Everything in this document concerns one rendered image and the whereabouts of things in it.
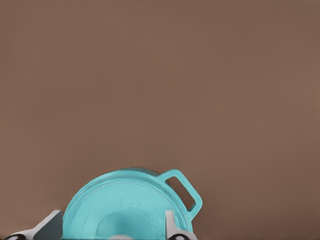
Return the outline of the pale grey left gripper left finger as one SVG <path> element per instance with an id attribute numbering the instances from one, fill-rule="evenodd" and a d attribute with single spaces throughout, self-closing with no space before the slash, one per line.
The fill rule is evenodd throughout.
<path id="1" fill-rule="evenodd" d="M 63 212 L 54 210 L 34 228 L 15 232 L 4 240 L 61 240 L 63 235 Z"/>

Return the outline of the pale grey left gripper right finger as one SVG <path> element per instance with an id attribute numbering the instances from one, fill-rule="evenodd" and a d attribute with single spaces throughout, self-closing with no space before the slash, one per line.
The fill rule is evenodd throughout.
<path id="1" fill-rule="evenodd" d="M 172 210 L 165 211 L 165 236 L 167 240 L 198 240 L 193 232 L 177 227 Z"/>

